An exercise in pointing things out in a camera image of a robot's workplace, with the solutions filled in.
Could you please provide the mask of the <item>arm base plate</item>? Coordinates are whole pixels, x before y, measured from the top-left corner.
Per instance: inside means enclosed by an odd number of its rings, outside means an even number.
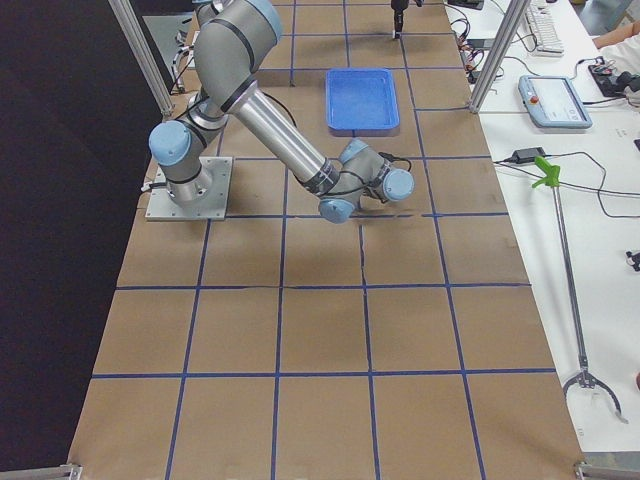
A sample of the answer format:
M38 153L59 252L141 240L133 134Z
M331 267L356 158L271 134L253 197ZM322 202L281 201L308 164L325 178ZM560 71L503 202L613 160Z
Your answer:
M157 168L154 180L163 186L150 191L147 220L225 220L233 158L201 156L200 162L199 176L184 184L168 182L162 169Z

